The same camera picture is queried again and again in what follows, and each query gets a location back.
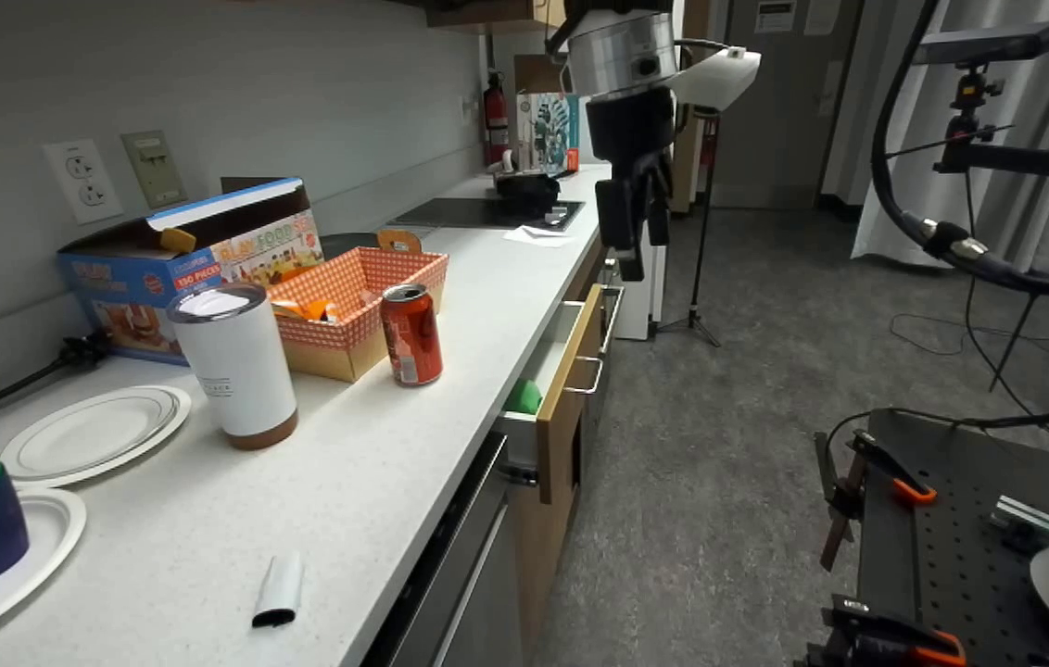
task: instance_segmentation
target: white plate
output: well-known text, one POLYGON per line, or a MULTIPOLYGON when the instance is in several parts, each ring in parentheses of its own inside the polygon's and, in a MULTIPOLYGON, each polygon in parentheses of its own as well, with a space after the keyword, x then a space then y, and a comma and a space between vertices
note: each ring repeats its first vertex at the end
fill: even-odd
POLYGON ((85 530, 85 503, 74 493, 45 487, 19 487, 16 493, 24 509, 30 553, 0 576, 0 615, 56 576, 85 530))
POLYGON ((0 453, 16 483, 76 487, 160 448, 187 420, 187 394, 134 385, 32 421, 0 453))

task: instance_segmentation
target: drawer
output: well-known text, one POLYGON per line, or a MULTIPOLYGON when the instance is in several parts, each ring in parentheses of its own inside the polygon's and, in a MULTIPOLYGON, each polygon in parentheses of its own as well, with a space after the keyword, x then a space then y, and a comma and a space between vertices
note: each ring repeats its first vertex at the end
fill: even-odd
POLYGON ((495 431, 507 434, 507 467, 538 483, 542 501, 553 501, 553 487, 572 483, 573 431, 585 399, 604 379, 604 320, 601 285, 585 300, 564 300, 544 340, 531 354, 517 380, 542 390, 538 414, 500 413, 495 431))

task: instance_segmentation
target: gray floor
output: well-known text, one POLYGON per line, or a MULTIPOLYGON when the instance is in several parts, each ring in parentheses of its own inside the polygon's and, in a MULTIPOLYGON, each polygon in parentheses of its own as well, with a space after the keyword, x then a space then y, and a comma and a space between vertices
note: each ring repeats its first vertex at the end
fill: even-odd
MULTIPOLYGON (((686 315, 698 222, 673 226, 672 320, 686 315)), ((824 641, 817 608, 856 588, 856 543, 832 576, 812 434, 841 414, 903 403, 1013 414, 968 353, 968 283, 848 264, 832 216, 711 216, 694 334, 614 346, 576 519, 538 665, 694 667, 789 665, 824 641)), ((1019 300, 979 292, 984 350, 1019 300)), ((1015 390, 1049 406, 1049 305, 1015 350, 1015 390)))

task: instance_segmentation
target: orange basket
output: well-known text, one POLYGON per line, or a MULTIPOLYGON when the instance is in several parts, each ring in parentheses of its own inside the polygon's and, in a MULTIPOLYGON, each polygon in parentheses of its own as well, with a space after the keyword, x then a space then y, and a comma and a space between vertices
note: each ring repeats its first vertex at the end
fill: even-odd
POLYGON ((386 354, 382 292, 400 283, 422 283, 432 305, 445 298, 445 257, 405 257, 382 247, 353 247, 275 290, 271 300, 328 305, 338 321, 307 321, 279 315, 279 338, 290 366, 354 380, 386 354))

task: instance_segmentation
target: metal stand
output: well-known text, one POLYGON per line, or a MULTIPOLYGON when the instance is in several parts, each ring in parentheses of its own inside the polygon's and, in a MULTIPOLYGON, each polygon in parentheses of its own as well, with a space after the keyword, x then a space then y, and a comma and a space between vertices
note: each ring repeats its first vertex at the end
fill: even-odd
MULTIPOLYGON (((705 138, 716 142, 720 116, 698 106, 698 120, 705 121, 705 138)), ((706 350, 720 350, 720 340, 711 338, 711 329, 706 329, 705 320, 701 320, 701 273, 705 273, 706 217, 711 217, 711 180, 716 180, 716 146, 711 146, 711 154, 706 154, 706 180, 705 180, 705 216, 701 216, 701 246, 698 246, 694 300, 688 300, 688 308, 686 308, 686 320, 660 326, 660 334, 698 334, 706 350)))

